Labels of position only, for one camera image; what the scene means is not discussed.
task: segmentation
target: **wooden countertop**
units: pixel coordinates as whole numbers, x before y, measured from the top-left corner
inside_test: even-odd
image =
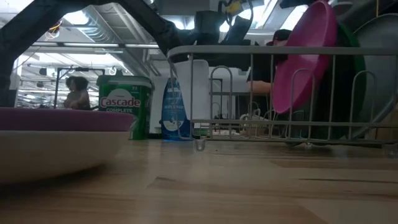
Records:
[[[126,142],[95,169],[0,188],[0,223],[397,223],[380,149]]]

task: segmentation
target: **gray plate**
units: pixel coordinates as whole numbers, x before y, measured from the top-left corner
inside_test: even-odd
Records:
[[[385,14],[361,26],[355,33],[361,47],[396,48],[398,46],[398,14]],[[366,70],[375,74],[377,85],[367,74],[367,87],[358,122],[381,122],[394,108],[397,94],[396,56],[365,56]],[[373,118],[371,119],[374,98]],[[368,128],[353,130],[353,138],[360,138]]]

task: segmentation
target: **person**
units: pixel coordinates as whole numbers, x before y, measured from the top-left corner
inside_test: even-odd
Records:
[[[84,77],[69,77],[67,87],[71,91],[63,105],[74,110],[90,110],[90,97],[87,92],[88,80]]]
[[[268,42],[267,46],[283,46],[286,44],[287,39],[292,31],[281,29],[277,30],[272,38],[271,42]],[[274,64],[272,65],[273,74],[275,75],[276,65],[278,62],[281,62],[287,58],[286,55],[275,55],[274,56]],[[253,102],[255,106],[253,106],[253,110],[260,109],[261,116],[263,116],[269,109],[269,99],[268,95],[271,92],[271,68],[270,66],[261,66],[261,65],[271,65],[271,55],[259,55],[258,57],[254,57],[254,69],[252,70],[252,81],[250,72],[248,72],[248,78],[246,80],[248,90],[251,89],[251,85],[253,87],[253,93],[257,96],[253,98]]]

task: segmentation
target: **ceiling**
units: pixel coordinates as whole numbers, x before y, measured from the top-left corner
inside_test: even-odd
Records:
[[[246,38],[265,44],[271,40],[278,29],[292,29],[300,19],[306,6],[281,9],[280,0],[252,0],[254,20]],[[23,10],[32,0],[0,0],[0,27]],[[157,0],[146,1],[156,5],[157,11],[164,18],[172,21],[179,29],[193,29],[196,11],[217,10],[218,1],[198,0]],[[240,12],[239,16],[249,18],[250,10]],[[224,23],[220,27],[223,38],[228,31]],[[89,6],[86,9],[63,18],[57,34],[46,33],[38,41],[44,42],[82,42],[82,43],[125,43],[155,44],[153,38],[118,4]],[[121,69],[125,75],[149,75],[156,77],[167,68],[165,57],[159,50],[147,49],[104,49],[78,47],[31,47],[18,59],[14,70],[21,76],[18,97],[19,106],[36,107],[38,104],[51,105],[55,90],[55,77],[59,67],[103,68],[106,73],[114,74]],[[46,75],[40,70],[47,69]],[[86,77],[90,83],[93,104],[98,96],[94,72],[74,72],[69,75]],[[60,82],[59,101],[65,99],[68,89],[65,80]]]

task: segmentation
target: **pink plate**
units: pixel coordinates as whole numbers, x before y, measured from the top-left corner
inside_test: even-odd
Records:
[[[0,108],[0,131],[128,131],[134,118],[101,111]]]
[[[334,47],[336,36],[337,21],[333,9],[326,1],[320,0],[305,11],[286,46]],[[312,79],[316,90],[329,62],[330,55],[289,55],[286,61],[278,64],[272,97],[276,112],[286,113],[291,105],[296,109],[309,100]]]

